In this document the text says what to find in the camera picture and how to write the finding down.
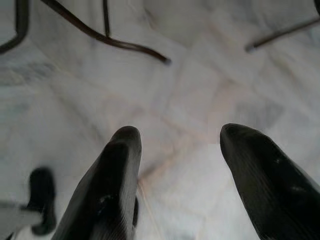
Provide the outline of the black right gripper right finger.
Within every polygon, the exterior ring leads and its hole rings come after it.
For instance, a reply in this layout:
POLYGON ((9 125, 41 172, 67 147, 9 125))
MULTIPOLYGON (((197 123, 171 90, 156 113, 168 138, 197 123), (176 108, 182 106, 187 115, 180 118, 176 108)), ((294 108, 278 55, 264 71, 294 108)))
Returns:
POLYGON ((220 149, 249 219, 262 240, 317 240, 320 186, 267 135, 228 123, 220 149))

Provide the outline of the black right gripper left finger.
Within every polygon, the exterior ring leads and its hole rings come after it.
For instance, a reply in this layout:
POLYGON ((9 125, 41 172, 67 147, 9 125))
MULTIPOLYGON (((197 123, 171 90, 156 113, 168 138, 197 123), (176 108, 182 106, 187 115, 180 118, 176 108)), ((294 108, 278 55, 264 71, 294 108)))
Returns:
POLYGON ((54 240, 132 240, 137 224, 139 130, 118 129, 78 183, 54 240))

